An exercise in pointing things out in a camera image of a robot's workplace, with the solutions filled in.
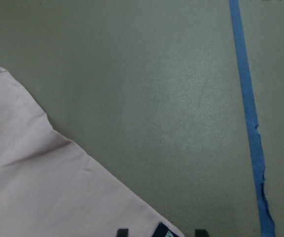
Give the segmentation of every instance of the gray table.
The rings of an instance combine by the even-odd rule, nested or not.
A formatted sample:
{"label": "gray table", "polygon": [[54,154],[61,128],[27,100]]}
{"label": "gray table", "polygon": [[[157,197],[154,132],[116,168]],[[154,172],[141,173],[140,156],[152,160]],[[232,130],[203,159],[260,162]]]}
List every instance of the gray table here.
{"label": "gray table", "polygon": [[[242,15],[283,237],[284,1]],[[0,1],[0,65],[186,236],[260,236],[227,0]]]}

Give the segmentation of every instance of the blue painter's tape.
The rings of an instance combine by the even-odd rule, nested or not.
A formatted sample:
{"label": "blue painter's tape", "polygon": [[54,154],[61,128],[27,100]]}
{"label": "blue painter's tape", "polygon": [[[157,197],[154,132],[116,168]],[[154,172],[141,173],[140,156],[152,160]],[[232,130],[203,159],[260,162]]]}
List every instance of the blue painter's tape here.
{"label": "blue painter's tape", "polygon": [[252,90],[248,57],[244,39],[241,12],[238,0],[229,0],[232,16],[233,33],[236,47],[236,56],[239,67],[241,88],[243,95],[243,105],[245,111],[245,120],[249,139],[249,149],[252,161],[252,169],[256,187],[258,211],[260,218],[260,227],[262,237],[275,236],[275,223],[269,213],[268,203],[264,193],[264,172],[265,160],[261,146],[260,135],[257,131],[258,118],[254,93]]}

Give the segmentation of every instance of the gray surface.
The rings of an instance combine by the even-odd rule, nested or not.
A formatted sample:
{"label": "gray surface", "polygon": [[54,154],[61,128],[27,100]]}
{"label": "gray surface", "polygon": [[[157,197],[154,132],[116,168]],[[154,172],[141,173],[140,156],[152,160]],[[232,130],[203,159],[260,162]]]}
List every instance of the gray surface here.
{"label": "gray surface", "polygon": [[186,236],[260,236],[227,0],[0,1],[0,65]]}
{"label": "gray surface", "polygon": [[266,192],[284,237],[284,1],[241,1],[259,132],[266,159]]}

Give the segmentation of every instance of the black object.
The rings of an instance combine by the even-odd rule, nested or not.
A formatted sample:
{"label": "black object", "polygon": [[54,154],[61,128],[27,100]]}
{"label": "black object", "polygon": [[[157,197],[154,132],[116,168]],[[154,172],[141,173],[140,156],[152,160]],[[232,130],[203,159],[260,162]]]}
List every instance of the black object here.
{"label": "black object", "polygon": [[195,231],[195,237],[210,237],[206,230],[198,230]]}
{"label": "black object", "polygon": [[117,237],[128,237],[128,229],[118,229]]}
{"label": "black object", "polygon": [[167,226],[160,222],[152,237],[178,237],[178,235],[176,235],[174,232],[168,229]]}

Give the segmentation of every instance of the pink fabric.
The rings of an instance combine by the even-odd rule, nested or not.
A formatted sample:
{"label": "pink fabric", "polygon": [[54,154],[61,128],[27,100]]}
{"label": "pink fabric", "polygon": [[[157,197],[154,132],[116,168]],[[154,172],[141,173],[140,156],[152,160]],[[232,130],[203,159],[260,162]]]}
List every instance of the pink fabric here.
{"label": "pink fabric", "polygon": [[0,237],[151,237],[183,234],[75,142],[0,67]]}

